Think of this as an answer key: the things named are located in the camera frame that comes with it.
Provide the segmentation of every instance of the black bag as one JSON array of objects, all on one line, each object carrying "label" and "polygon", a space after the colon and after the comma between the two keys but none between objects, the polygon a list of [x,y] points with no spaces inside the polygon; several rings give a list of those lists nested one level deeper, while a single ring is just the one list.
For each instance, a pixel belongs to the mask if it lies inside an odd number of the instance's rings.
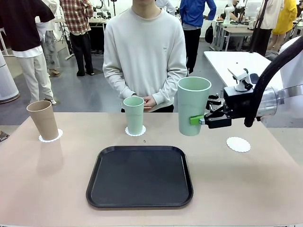
[{"label": "black bag", "polygon": [[213,25],[210,25],[205,33],[205,41],[211,44],[213,42],[213,39],[214,39],[214,29],[213,29]]}]

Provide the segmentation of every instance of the white paper doily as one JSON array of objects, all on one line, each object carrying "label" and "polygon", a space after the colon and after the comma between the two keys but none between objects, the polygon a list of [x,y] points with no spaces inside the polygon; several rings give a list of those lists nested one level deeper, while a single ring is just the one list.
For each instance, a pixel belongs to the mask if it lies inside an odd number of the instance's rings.
[{"label": "white paper doily", "polygon": [[240,137],[230,137],[227,139],[226,144],[230,149],[237,152],[248,152],[250,151],[250,143]]},{"label": "white paper doily", "polygon": [[59,133],[58,137],[55,138],[55,139],[53,139],[53,140],[44,140],[41,135],[39,136],[39,140],[41,142],[43,142],[43,143],[54,142],[54,141],[56,141],[57,139],[59,139],[63,135],[63,131],[61,129],[58,129],[58,133]]},{"label": "white paper doily", "polygon": [[125,132],[129,136],[142,136],[146,132],[146,127],[143,125],[142,126],[142,132],[140,134],[137,134],[137,135],[130,134],[129,131],[128,131],[128,127],[125,128]]}]

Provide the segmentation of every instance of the plaid shirt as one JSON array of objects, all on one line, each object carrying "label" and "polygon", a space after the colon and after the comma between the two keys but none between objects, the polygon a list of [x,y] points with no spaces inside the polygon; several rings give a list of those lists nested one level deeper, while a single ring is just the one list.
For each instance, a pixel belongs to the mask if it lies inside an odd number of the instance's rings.
[{"label": "plaid shirt", "polygon": [[89,0],[60,0],[60,5],[71,33],[79,34],[89,31],[88,18],[91,18],[94,13]]}]

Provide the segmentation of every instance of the green cup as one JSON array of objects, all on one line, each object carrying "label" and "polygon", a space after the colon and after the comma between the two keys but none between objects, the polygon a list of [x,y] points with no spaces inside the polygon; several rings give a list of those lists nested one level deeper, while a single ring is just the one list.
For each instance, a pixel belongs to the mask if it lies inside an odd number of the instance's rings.
[{"label": "green cup", "polygon": [[143,111],[144,99],[132,96],[123,101],[126,113],[128,132],[132,135],[138,135],[143,129]]},{"label": "green cup", "polygon": [[212,83],[202,77],[185,77],[178,82],[179,131],[186,136],[196,136],[200,124],[191,124],[190,118],[204,116]]}]

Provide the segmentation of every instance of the person in blue jacket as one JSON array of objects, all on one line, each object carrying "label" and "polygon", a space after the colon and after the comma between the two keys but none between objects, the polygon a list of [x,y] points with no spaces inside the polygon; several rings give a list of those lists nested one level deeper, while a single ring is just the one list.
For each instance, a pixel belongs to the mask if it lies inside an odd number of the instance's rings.
[{"label": "person in blue jacket", "polygon": [[[207,3],[210,12],[208,16],[203,16]],[[216,4],[214,0],[182,0],[180,4],[180,15],[185,35],[187,69],[189,74],[194,71],[199,40],[203,20],[213,20],[216,14]]]}]

